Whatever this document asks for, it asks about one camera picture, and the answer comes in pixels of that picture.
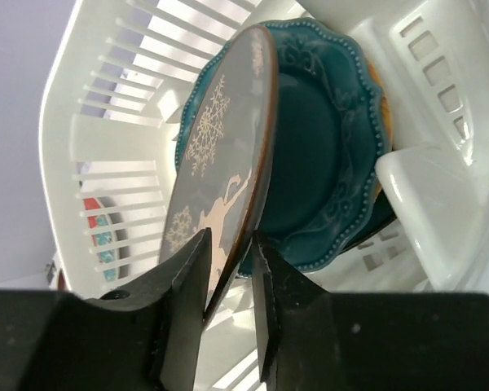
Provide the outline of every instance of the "plastic basket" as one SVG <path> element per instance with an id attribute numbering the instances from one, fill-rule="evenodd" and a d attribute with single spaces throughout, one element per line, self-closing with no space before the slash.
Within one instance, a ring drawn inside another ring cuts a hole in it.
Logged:
<path id="1" fill-rule="evenodd" d="M 70 289 L 99 297 L 157 264 L 174 137 L 196 74 L 242 28 L 306 8 L 359 41 L 376 66 L 398 148 L 377 173 L 399 221 L 311 278 L 328 290 L 489 292 L 489 1 L 300 3 L 77 1 L 40 120 L 42 177 Z M 101 212 L 85 208 L 90 198 Z M 91 228 L 100 214 L 109 224 Z M 107 243 L 93 239 L 105 232 Z M 116 278 L 106 279 L 112 269 Z M 203 337 L 196 389 L 260 389 L 249 281 L 234 282 Z"/>

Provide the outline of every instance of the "rectangular slot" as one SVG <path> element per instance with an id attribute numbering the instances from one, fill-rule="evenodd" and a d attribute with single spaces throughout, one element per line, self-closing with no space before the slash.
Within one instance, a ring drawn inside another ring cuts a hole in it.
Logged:
<path id="1" fill-rule="evenodd" d="M 444 56 L 436 59 L 424 68 L 425 77 L 431 86 L 436 86 L 439 82 L 451 75 L 449 64 Z"/>
<path id="2" fill-rule="evenodd" d="M 378 236 L 381 238 L 382 242 L 386 242 L 389 239 L 393 239 L 393 238 L 396 238 L 397 236 L 399 236 L 399 232 L 395 229 L 393 229 L 391 231 L 388 229 L 385 229 L 385 230 L 382 230 L 381 232 L 379 232 Z"/>
<path id="3" fill-rule="evenodd" d="M 146 99 L 137 98 L 127 94 L 121 94 L 116 91 L 103 90 L 96 87 L 86 86 L 86 90 L 89 93 L 86 96 L 86 101 L 89 102 L 99 102 L 111 104 L 113 107 L 126 108 L 129 110 L 134 110 L 131 114 L 138 115 L 141 110 L 145 107 L 147 103 Z"/>
<path id="4" fill-rule="evenodd" d="M 416 28 L 419 27 L 422 23 L 424 23 L 424 20 L 419 16 L 400 31 L 400 36 L 402 38 L 407 37 L 413 30 L 416 30 Z"/>
<path id="5" fill-rule="evenodd" d="M 368 254 L 363 256 L 364 265 L 368 271 L 375 270 L 377 267 L 382 266 L 383 262 L 376 254 Z"/>
<path id="6" fill-rule="evenodd" d="M 371 247 L 371 246 L 373 246 L 373 242 L 371 240 L 366 240 L 365 242 L 359 244 L 357 246 L 357 248 L 359 250 L 362 250 L 363 248 L 368 248 L 368 247 Z"/>
<path id="7" fill-rule="evenodd" d="M 438 42 L 429 31 L 421 34 L 417 39 L 409 44 L 409 51 L 413 54 L 416 61 L 420 61 L 427 55 L 433 53 L 438 48 Z"/>
<path id="8" fill-rule="evenodd" d="M 460 134 L 463 140 L 469 138 L 469 128 L 467 126 L 467 122 L 465 122 L 464 117 L 459 116 L 453 121 L 453 124 L 455 125 L 456 130 L 458 130 L 458 133 Z"/>
<path id="9" fill-rule="evenodd" d="M 388 257 L 390 259 L 395 258 L 397 255 L 399 255 L 402 251 L 399 251 L 395 246 L 388 247 L 386 249 L 386 252 L 388 254 Z"/>
<path id="10" fill-rule="evenodd" d="M 442 103 L 446 112 L 454 112 L 462 106 L 454 84 L 441 91 L 438 94 L 438 99 L 440 99 L 440 103 Z"/>
<path id="11" fill-rule="evenodd" d="M 83 116 L 97 116 L 98 118 L 101 118 L 105 115 L 105 109 L 84 104 L 81 106 L 80 114 Z"/>
<path id="12" fill-rule="evenodd" d="M 131 94 L 140 98 L 144 96 L 142 94 L 144 94 L 145 92 L 154 92 L 154 90 L 156 89 L 154 86 L 150 86 L 148 84 L 126 80 L 125 74 L 121 75 L 121 77 L 114 77 L 105 72 L 92 72 L 91 74 L 92 76 L 96 77 L 95 81 L 92 83 L 93 86 L 114 90 L 118 84 L 121 84 L 123 86 L 128 86 L 134 90 L 134 93 L 128 93 L 125 90 L 124 92 L 126 94 Z"/>

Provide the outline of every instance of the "ballerina silhouette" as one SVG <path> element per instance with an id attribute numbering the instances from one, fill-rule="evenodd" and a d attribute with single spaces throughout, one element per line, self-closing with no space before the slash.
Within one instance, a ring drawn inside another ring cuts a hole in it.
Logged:
<path id="1" fill-rule="evenodd" d="M 248 177 L 237 189 L 232 198 L 228 198 L 230 189 L 233 185 L 239 186 L 241 183 L 241 176 L 234 175 L 230 178 L 227 184 L 227 191 L 224 197 L 219 197 L 214 201 L 212 209 L 205 215 L 205 211 L 201 211 L 199 217 L 199 225 L 194 227 L 194 231 L 197 232 L 203 228 L 210 227 L 212 230 L 212 268 L 210 270 L 209 280 L 209 299 L 214 292 L 216 285 L 218 284 L 219 277 L 225 263 L 227 262 L 228 255 L 225 253 L 224 248 L 221 247 L 222 229 L 225 223 L 225 217 L 228 211 L 237 201 L 241 193 L 248 186 L 252 170 L 248 172 Z"/>

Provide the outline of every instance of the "dish rack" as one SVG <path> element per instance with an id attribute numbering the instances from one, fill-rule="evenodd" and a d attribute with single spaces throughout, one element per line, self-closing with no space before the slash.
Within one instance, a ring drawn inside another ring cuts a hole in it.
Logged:
<path id="1" fill-rule="evenodd" d="M 174 138 L 205 63 L 251 24 L 309 15 L 356 39 L 383 80 L 397 151 L 377 174 L 399 217 L 310 278 L 332 291 L 489 292 L 489 0 L 299 2 L 76 1 L 39 140 L 55 259 L 76 294 L 100 297 L 157 264 Z M 89 227 L 89 198 L 111 224 Z M 115 239 L 95 246 L 106 231 Z M 196 389 L 265 389 L 248 280 L 204 334 Z"/>

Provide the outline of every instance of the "plate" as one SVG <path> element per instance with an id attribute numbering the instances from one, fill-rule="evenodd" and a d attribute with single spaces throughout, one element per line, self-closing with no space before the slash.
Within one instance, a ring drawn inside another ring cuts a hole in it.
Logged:
<path id="1" fill-rule="evenodd" d="M 278 65 L 266 28 L 246 29 L 216 59 L 218 66 L 210 77 L 201 73 L 203 88 L 197 84 L 193 95 L 199 103 L 192 131 L 182 135 L 185 153 L 160 250 L 160 262 L 166 261 L 198 230 L 211 229 L 207 322 L 235 277 L 262 215 L 277 108 Z"/>
<path id="2" fill-rule="evenodd" d="M 307 18 L 262 24 L 275 41 L 280 89 L 271 183 L 258 229 L 290 264 L 315 271 L 371 216 L 379 191 L 375 162 L 390 151 L 384 94 L 352 38 Z M 183 110 L 177 167 L 199 95 L 227 45 L 207 63 Z M 240 275 L 248 275 L 243 267 Z"/>
<path id="3" fill-rule="evenodd" d="M 83 200 L 86 210 L 102 209 L 103 205 L 96 198 L 85 198 Z M 112 225 L 110 218 L 107 214 L 99 214 L 98 216 L 89 216 L 87 218 L 89 222 L 89 228 L 96 228 L 97 226 L 110 226 Z M 92 235 L 92 242 L 95 246 L 102 246 L 110 244 L 114 240 L 114 233 L 111 231 L 101 232 L 99 234 Z M 99 263 L 110 263 L 117 259 L 117 250 L 106 250 L 98 253 Z M 104 270 L 105 280 L 108 282 L 116 281 L 118 278 L 118 268 L 112 268 Z"/>
<path id="4" fill-rule="evenodd" d="M 350 239 L 342 252 L 344 253 L 351 250 L 353 247 L 359 246 L 378 232 L 382 231 L 396 219 L 397 216 L 394 214 L 390 202 L 385 196 L 385 193 L 382 192 L 373 205 L 372 216 L 369 218 L 368 223 L 357 233 L 357 235 Z"/>

